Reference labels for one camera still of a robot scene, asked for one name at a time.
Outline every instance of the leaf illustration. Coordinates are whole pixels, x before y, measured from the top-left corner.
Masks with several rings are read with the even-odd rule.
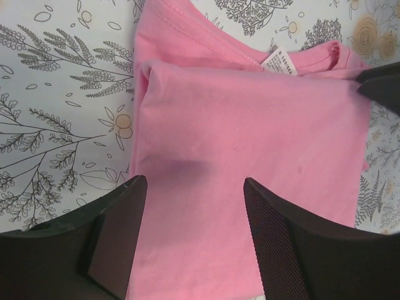
[[[114,61],[113,64],[117,66],[119,69],[124,70],[128,73],[133,72],[133,63],[126,61]]]
[[[85,45],[85,43],[79,39],[77,36],[74,36],[75,40],[81,47],[82,55],[87,64],[95,63],[93,55],[90,53],[89,48]]]
[[[112,49],[96,48],[94,52],[99,53],[96,55],[97,58],[104,61],[115,61],[115,52]]]
[[[45,52],[43,52],[43,51],[41,51],[41,50],[29,48],[29,49],[28,49],[28,52],[37,55],[37,56],[38,56],[39,58],[41,58],[43,61],[52,61],[51,55],[49,55],[49,54],[47,54],[47,53],[45,53]]]
[[[136,18],[137,14],[138,14],[138,6],[135,5],[135,6],[133,6],[133,16]]]
[[[57,159],[53,159],[50,161],[52,169],[62,169],[66,168],[68,165],[72,164],[75,160],[75,150],[62,150],[61,154],[57,154]]]
[[[86,22],[84,19],[82,19],[81,17],[79,17],[77,20],[79,21],[79,23],[82,24],[82,26],[84,26],[84,27],[90,29],[89,25],[87,24],[87,22]]]
[[[85,168],[86,168],[86,169],[90,169],[90,168],[93,168],[95,165],[96,165],[95,162],[90,162],[89,164],[86,164],[86,165],[85,165]]]
[[[36,14],[33,19],[36,22],[44,23],[51,19],[51,14],[47,11],[41,11],[38,14]]]
[[[110,118],[110,120],[113,121],[115,119],[113,112],[107,107],[104,107],[104,109],[106,110],[106,113],[107,113],[108,117]]]
[[[30,64],[29,69],[33,69],[33,70],[38,70],[38,71],[46,71],[46,72],[53,72],[57,69],[60,69],[61,66],[59,65],[58,62],[56,61],[47,61],[47,62],[43,62],[43,63],[26,63],[26,60],[21,61],[24,64]]]
[[[44,142],[44,137],[41,134],[41,132],[37,132],[36,134],[24,135],[24,141],[22,142],[22,145],[25,147],[20,147],[19,150],[22,152],[25,152],[27,150],[30,150],[32,154],[36,153],[36,150],[39,149],[41,143]]]
[[[286,9],[293,0],[216,0],[217,7],[226,10],[228,19],[242,25],[245,36],[253,36],[266,26],[277,9]]]
[[[47,43],[52,44],[53,46],[56,46],[56,47],[58,47],[60,49],[63,49],[63,50],[67,49],[67,44],[66,44],[65,37],[61,37],[61,36],[58,36],[57,34],[53,34],[53,33],[47,32],[47,31],[45,31],[43,34],[45,36],[49,37],[49,39],[48,38],[44,38],[44,40]]]
[[[103,125],[106,125],[108,127],[114,127],[114,123],[111,123],[109,121],[103,120],[103,119],[99,119],[100,123]]]
[[[342,41],[342,26],[338,19],[324,21],[318,19],[312,30],[306,32],[307,41],[301,50],[306,50],[331,40]]]
[[[25,87],[25,89],[36,89],[38,87],[37,84],[30,84],[27,87]]]
[[[28,28],[18,25],[18,27],[24,31],[26,33],[27,36],[29,36],[33,43],[35,44],[35,46],[37,48],[39,48],[40,50],[44,51],[45,53],[49,52],[51,50],[51,48],[45,43],[43,42],[41,39],[39,39],[32,31],[30,31]]]
[[[78,13],[80,13],[80,12],[81,12],[81,8],[82,8],[82,2],[81,2],[81,0],[77,0],[76,11],[77,11]]]
[[[25,36],[20,32],[11,30],[6,26],[0,25],[0,44],[12,50],[26,50]]]
[[[125,107],[125,104],[119,106],[117,109],[117,113],[120,113],[124,109],[124,107]]]
[[[71,102],[71,101],[65,101],[65,103],[70,105],[70,106],[74,106],[75,108],[81,108],[82,107],[79,104],[76,104],[75,102]]]
[[[57,187],[58,191],[61,191],[62,189],[68,187],[68,190],[71,193],[73,193],[76,186],[78,185],[78,178],[76,177],[78,175],[78,172],[74,171],[74,169],[73,169],[73,161],[74,160],[75,160],[75,157],[72,159],[72,168],[64,171],[64,176],[62,177],[61,182],[59,183],[59,185]]]
[[[76,41],[73,39],[72,36],[70,36],[68,33],[66,33],[65,31],[63,31],[63,30],[61,30],[59,28],[57,28],[57,32],[64,37],[64,39],[66,40],[67,44],[69,45],[69,47],[73,51],[79,52],[78,44],[76,44]]]
[[[115,22],[108,22],[108,26],[113,30],[121,30],[122,27],[118,23]]]
[[[111,73],[105,71],[83,71],[82,74],[87,76],[70,76],[75,80],[86,83],[81,86],[81,89],[101,89],[101,82],[115,82],[115,77]]]
[[[60,134],[60,136],[58,137],[54,133],[50,134],[49,141],[52,141],[54,143],[60,143],[62,145],[72,144],[74,142],[71,136]]]
[[[121,81],[118,81],[116,83],[114,83],[112,86],[107,87],[106,89],[103,89],[100,92],[97,92],[96,94],[88,94],[86,95],[86,97],[89,98],[99,98],[99,97],[103,97],[103,96],[109,96],[109,95],[113,95],[116,94],[118,92],[121,92],[123,90],[125,90],[126,88],[131,86],[130,82],[126,82],[127,79],[123,79]]]
[[[133,56],[133,54],[130,53],[129,50],[120,46],[116,42],[104,41],[103,44],[105,44],[105,45],[109,46],[111,49],[115,50],[118,53],[118,55],[120,55],[121,57],[123,57],[125,59],[129,59]]]
[[[7,139],[5,144],[0,144],[0,153],[10,153],[12,150],[17,150],[18,147],[23,145],[25,141],[25,134],[16,134],[15,136],[11,136]]]
[[[359,226],[366,219],[371,222],[373,220],[375,212],[381,212],[383,206],[382,198],[386,182],[379,187],[379,171],[377,172],[376,180],[372,189],[369,187],[368,180],[361,176],[360,192],[357,200],[357,211],[356,211],[356,226]]]
[[[81,174],[81,178],[88,185],[105,191],[114,189],[117,184],[108,178],[106,171],[89,171]]]
[[[87,202],[82,198],[77,198],[76,199],[76,204],[82,207],[82,206],[86,205]]]
[[[117,140],[118,146],[122,151],[125,151],[124,148],[124,144],[123,144],[123,140],[121,139],[121,137],[118,134],[115,134],[115,138]]]
[[[106,174],[107,174],[108,179],[110,179],[111,181],[116,182],[118,180],[117,172],[109,167],[106,168]]]
[[[11,69],[9,66],[5,66],[3,64],[0,64],[0,67],[4,70],[4,72],[13,75],[14,71]]]
[[[35,114],[36,118],[46,121],[47,124],[54,127],[60,133],[71,134],[71,123],[65,120],[61,121],[59,117],[55,117],[53,114],[45,114],[42,110],[38,111],[37,109],[29,108],[29,111],[31,114]]]
[[[0,116],[4,116],[6,118],[12,119],[14,122],[17,122],[21,111],[19,109],[15,109],[15,106],[18,104],[15,100],[8,100],[9,94],[2,94],[0,96]]]
[[[54,51],[56,51],[58,54],[60,54],[62,57],[67,59],[68,61],[72,61],[73,63],[76,64],[82,64],[84,62],[83,58],[81,56],[73,55],[71,53],[68,53],[66,51],[54,48]]]
[[[106,147],[106,145],[104,145],[104,144],[101,144],[100,142],[93,142],[95,145],[97,145],[97,146],[101,146],[101,147]]]

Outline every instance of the floral wallpaper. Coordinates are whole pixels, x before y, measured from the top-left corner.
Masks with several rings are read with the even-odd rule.
[[[338,39],[373,66],[400,60],[398,0],[188,1],[261,51]],[[0,0],[0,231],[56,218],[128,178],[133,37],[143,6]],[[400,119],[377,104],[366,160],[355,226],[399,231]]]

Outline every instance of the pink fabric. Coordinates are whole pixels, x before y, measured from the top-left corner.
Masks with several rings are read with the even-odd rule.
[[[132,174],[149,189],[128,299],[263,294],[246,177],[353,226],[369,121],[354,53],[331,41],[290,55],[297,77],[263,72],[266,53],[189,0],[147,0],[135,43]]]

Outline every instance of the yellow flower drawing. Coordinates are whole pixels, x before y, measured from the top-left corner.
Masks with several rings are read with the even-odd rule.
[[[132,137],[132,120],[131,117],[127,114],[121,113],[124,109],[125,105],[121,105],[118,107],[116,114],[114,114],[109,108],[105,107],[108,120],[99,119],[100,123],[109,127],[109,133],[114,131],[116,141],[118,146],[122,151],[125,150],[123,139],[130,139]]]
[[[379,137],[382,135],[381,130],[378,129],[377,131],[372,133],[372,138],[374,139],[374,141],[376,141],[377,139],[379,139]]]
[[[363,58],[370,58],[378,43],[378,25],[371,17],[360,20],[354,31],[353,49]]]
[[[400,1],[398,1],[396,6],[394,7],[394,16],[400,19]]]
[[[388,61],[393,58],[398,50],[398,37],[392,32],[387,32],[378,42],[379,56]]]
[[[392,182],[391,180],[389,180],[389,183],[387,184],[386,189],[385,189],[385,195],[386,196],[392,195],[394,192],[394,187],[395,187],[395,183]]]
[[[131,117],[127,114],[120,114],[115,119],[115,125],[118,127],[118,135],[121,139],[129,139],[132,136]]]
[[[294,34],[298,31],[298,25],[296,22],[289,22],[288,16],[286,16],[286,23],[287,23],[287,26],[283,26],[279,31],[287,31],[287,35],[289,36],[289,38],[292,38],[292,34]]]

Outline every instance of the t-shirt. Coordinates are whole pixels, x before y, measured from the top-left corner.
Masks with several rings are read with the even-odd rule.
[[[135,37],[132,174],[148,192],[127,299],[263,293],[244,205],[252,177],[353,226],[367,66],[338,41],[289,54],[297,76],[212,25],[189,0],[147,0]]]

